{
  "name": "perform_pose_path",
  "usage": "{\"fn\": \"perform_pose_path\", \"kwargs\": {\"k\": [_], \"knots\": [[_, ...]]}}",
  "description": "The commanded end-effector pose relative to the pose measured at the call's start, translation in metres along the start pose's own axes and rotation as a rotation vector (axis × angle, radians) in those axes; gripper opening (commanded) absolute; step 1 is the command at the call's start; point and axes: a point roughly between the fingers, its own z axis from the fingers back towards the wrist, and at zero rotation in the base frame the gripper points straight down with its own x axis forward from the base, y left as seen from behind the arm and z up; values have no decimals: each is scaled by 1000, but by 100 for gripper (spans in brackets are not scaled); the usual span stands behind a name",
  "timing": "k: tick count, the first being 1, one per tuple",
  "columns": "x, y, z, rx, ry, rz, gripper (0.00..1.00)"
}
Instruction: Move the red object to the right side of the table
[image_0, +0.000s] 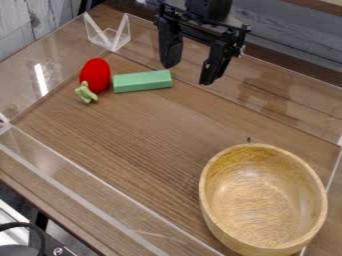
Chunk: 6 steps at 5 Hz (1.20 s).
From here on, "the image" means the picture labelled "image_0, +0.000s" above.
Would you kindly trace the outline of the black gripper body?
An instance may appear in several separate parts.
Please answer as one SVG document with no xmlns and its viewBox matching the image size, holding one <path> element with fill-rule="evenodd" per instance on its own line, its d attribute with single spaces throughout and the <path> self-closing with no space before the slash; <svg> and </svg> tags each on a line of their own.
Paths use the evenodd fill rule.
<svg viewBox="0 0 342 256">
<path fill-rule="evenodd" d="M 231 14 L 231 2 L 159 2 L 155 17 L 165 17 L 179 24 L 182 36 L 203 43 L 215 38 L 227 38 L 242 47 L 251 28 Z"/>
</svg>

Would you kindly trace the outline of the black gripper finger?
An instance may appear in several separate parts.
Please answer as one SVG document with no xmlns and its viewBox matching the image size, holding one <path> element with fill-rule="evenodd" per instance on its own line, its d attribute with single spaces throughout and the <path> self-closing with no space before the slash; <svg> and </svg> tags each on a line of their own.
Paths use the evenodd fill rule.
<svg viewBox="0 0 342 256">
<path fill-rule="evenodd" d="M 159 56 L 166 69 L 179 64 L 183 52 L 183 37 L 179 24 L 165 17 L 158 18 Z"/>
<path fill-rule="evenodd" d="M 233 58 L 233 50 L 227 42 L 215 40 L 211 44 L 209 58 L 203 62 L 199 83 L 210 85 L 225 74 Z"/>
</svg>

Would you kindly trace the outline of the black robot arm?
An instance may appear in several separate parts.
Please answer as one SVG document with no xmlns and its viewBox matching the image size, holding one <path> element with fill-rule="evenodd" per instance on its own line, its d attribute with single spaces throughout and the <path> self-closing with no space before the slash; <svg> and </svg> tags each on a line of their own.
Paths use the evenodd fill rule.
<svg viewBox="0 0 342 256">
<path fill-rule="evenodd" d="M 165 68 L 181 63 L 183 39 L 210 47 L 202 65 L 199 83 L 219 79 L 234 57 L 243 54 L 250 25 L 230 16 L 233 0 L 156 0 L 155 25 L 159 34 L 159 58 Z"/>
</svg>

